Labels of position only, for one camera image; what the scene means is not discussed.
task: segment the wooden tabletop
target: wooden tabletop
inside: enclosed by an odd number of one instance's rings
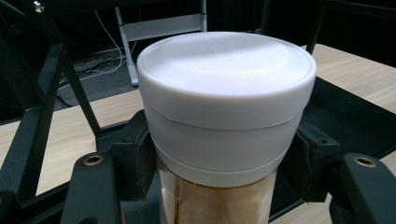
[[[396,68],[322,45],[316,45],[314,58],[318,77],[396,113]],[[92,108],[104,127],[130,119],[143,104],[139,91],[131,91],[92,102]],[[14,122],[0,127],[0,164],[18,125]],[[67,182],[75,161],[95,150],[94,136],[79,106],[55,112],[37,194]],[[396,174],[396,152],[382,161]],[[331,223],[329,200],[303,204],[272,223]]]

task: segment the clear plastic container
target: clear plastic container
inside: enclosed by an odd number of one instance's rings
[[[213,188],[173,174],[160,159],[157,164],[162,224],[268,223],[276,171],[249,185]]]

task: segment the container lid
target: container lid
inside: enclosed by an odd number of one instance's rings
[[[137,70],[145,104],[166,118],[245,130],[274,126],[302,111],[316,64],[305,50],[279,39],[207,32],[150,45]]]

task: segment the white plastic container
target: white plastic container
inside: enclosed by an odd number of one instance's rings
[[[248,185],[276,169],[316,71],[297,46],[230,32],[170,37],[137,61],[159,157],[175,175],[216,188]]]

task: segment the white cylinder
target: white cylinder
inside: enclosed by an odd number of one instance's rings
[[[148,127],[164,164],[211,187],[253,183],[280,164],[314,85],[303,49],[263,35],[178,35],[137,60]]]

